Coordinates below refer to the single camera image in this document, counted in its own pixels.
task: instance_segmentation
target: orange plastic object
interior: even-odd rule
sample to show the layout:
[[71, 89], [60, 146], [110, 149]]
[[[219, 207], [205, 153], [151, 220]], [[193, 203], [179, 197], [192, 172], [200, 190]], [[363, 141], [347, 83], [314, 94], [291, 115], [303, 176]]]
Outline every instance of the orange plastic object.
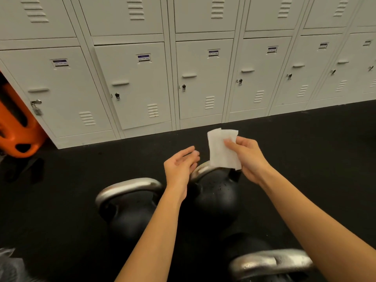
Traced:
[[[12, 86], [7, 83], [3, 85], [3, 89], [26, 116], [27, 126], [22, 126], [0, 101], [0, 131], [4, 136], [0, 136], [0, 148], [13, 157], [32, 156], [44, 143], [47, 135]], [[30, 144], [31, 147], [26, 152], [20, 152], [16, 149], [17, 144]]]

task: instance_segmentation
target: white wipe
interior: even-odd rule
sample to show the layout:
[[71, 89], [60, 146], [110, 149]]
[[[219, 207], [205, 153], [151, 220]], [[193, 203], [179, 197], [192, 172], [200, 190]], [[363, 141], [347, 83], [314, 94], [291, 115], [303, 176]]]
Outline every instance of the white wipe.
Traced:
[[236, 152], [228, 149], [223, 142], [224, 139], [231, 139], [235, 142], [238, 132], [237, 130], [223, 130], [221, 128], [208, 132], [211, 166], [241, 169], [241, 163]]

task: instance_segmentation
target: person's left arm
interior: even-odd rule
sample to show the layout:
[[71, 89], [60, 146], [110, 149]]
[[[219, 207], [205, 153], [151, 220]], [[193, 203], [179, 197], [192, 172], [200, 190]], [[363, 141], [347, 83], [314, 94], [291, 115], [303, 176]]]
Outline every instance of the person's left arm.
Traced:
[[186, 197], [190, 173], [199, 160], [199, 152], [191, 146], [165, 161], [166, 190], [115, 282], [167, 281], [180, 205]]

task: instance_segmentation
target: person's right hand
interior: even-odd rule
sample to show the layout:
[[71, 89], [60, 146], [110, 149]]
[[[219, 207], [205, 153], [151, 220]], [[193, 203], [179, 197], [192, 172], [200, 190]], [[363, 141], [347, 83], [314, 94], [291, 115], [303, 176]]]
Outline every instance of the person's right hand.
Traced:
[[252, 182], [260, 185], [263, 172], [272, 167], [263, 156], [257, 141], [238, 136], [236, 143], [225, 139], [224, 145], [237, 153], [244, 175]]

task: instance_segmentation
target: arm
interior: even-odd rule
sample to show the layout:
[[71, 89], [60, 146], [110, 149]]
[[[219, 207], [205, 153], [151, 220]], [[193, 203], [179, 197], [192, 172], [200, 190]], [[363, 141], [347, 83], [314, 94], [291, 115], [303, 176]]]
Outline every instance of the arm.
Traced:
[[180, 205], [186, 197], [189, 175], [199, 160], [199, 152], [191, 146], [165, 161], [166, 190], [115, 282], [167, 281]]
[[313, 204], [266, 161], [256, 141], [237, 137], [235, 151], [247, 178], [275, 208], [329, 282], [376, 281], [376, 250]]

